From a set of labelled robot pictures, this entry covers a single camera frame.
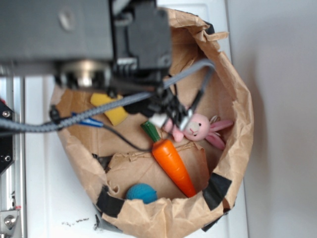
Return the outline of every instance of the white surface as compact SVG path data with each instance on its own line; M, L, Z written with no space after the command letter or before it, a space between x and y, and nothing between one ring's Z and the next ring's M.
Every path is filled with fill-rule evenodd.
M233 64L253 95L250 238L317 236L317 1L228 0Z
M185 11L198 9L200 16L204 12L203 17L214 24L216 31L227 30L224 1L187 1L189 5L185 5L185 1L168 3L172 2L176 4L174 7L182 7ZM214 12L214 15L209 18L210 12ZM223 45L228 51L228 41L224 41ZM43 80L33 77L26 80L28 123L40 124L48 120L52 88L52 78ZM94 230L95 208L73 172L56 133L26 135L26 167L29 238L128 237L105 230ZM76 222L87 218L89 219L86 221ZM221 218L207 233L198 230L188 237L247 238L243 186L239 191L236 206L229 215Z

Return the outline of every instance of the black bracket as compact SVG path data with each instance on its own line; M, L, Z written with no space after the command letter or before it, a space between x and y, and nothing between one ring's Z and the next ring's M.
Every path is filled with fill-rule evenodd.
M0 118L12 120L13 111L2 101L0 101ZM0 137L0 176L13 163L13 135Z

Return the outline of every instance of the white wall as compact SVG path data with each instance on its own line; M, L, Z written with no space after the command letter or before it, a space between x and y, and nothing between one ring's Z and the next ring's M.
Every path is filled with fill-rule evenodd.
M227 0L232 61L253 95L250 238L317 237L317 1Z

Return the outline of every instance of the bunny ear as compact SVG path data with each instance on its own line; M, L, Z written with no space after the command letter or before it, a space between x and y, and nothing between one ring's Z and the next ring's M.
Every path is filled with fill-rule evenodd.
M217 121L213 124L210 124L210 132L219 131L219 130L225 129L231 125L233 125L233 121L231 121L231 120Z
M225 148L225 144L222 141L222 139L217 136L216 134L210 134L205 138L211 145L213 145L214 147L220 149L220 150L224 150Z

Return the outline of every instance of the cable connector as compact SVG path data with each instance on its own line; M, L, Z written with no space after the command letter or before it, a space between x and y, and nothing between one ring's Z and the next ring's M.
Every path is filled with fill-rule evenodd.
M56 108L56 105L51 105L50 118L51 121L54 122L54 124L58 125L60 123L61 118L59 115L59 111Z

